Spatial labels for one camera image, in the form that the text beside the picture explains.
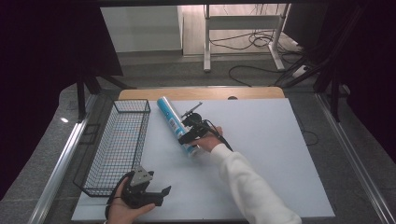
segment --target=spray can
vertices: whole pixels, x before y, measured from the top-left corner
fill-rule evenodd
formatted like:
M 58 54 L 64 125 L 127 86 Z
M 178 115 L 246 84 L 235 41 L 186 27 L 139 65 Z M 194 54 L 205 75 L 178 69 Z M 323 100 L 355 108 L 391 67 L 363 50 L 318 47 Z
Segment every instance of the spray can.
M 163 115 L 172 129 L 175 137 L 178 139 L 183 134 L 187 133 L 189 130 L 181 123 L 180 115 L 177 113 L 176 109 L 173 107 L 172 103 L 165 97 L 161 97 L 157 100 L 157 105 L 163 112 Z M 182 145 L 183 149 L 187 152 L 189 157 L 194 156 L 198 152 L 198 147 L 193 147 L 188 144 Z

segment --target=white wall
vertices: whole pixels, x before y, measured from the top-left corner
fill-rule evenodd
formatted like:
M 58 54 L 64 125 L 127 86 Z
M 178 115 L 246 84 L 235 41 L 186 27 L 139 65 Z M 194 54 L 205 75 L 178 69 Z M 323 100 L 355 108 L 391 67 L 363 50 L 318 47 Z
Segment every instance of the white wall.
M 182 48 L 181 8 L 102 7 L 116 52 Z

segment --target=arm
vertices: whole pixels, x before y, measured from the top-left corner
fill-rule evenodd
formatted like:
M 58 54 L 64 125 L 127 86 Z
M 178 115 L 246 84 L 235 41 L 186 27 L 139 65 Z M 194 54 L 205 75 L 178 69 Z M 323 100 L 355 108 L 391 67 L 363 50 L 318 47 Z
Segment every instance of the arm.
M 210 159 L 219 167 L 220 178 L 230 186 L 236 205 L 249 223 L 301 223 L 240 153 L 218 144 Z

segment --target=black wire basket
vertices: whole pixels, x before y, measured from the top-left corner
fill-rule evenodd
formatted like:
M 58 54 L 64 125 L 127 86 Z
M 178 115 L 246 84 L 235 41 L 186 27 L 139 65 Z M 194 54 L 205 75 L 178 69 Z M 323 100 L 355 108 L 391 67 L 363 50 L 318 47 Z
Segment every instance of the black wire basket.
M 73 181 L 82 191 L 108 197 L 120 178 L 140 165 L 149 113 L 148 100 L 113 102 L 100 141 L 87 144 L 94 149 L 87 147 Z

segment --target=white table surface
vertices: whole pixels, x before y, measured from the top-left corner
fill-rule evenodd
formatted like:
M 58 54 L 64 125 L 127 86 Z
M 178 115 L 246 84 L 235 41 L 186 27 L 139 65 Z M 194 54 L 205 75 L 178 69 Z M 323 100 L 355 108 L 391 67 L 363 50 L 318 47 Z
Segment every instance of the white table surface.
M 300 217 L 334 217 L 318 172 L 288 99 L 203 100 L 195 111 L 216 126 L 234 151 L 251 162 L 288 207 Z M 167 126 L 156 102 L 151 113 L 141 164 L 154 171 L 147 192 L 172 186 L 163 206 L 140 221 L 244 219 L 208 153 L 189 158 Z M 173 101 L 184 114 L 198 101 Z M 105 198 L 81 193 L 72 220 L 105 219 Z

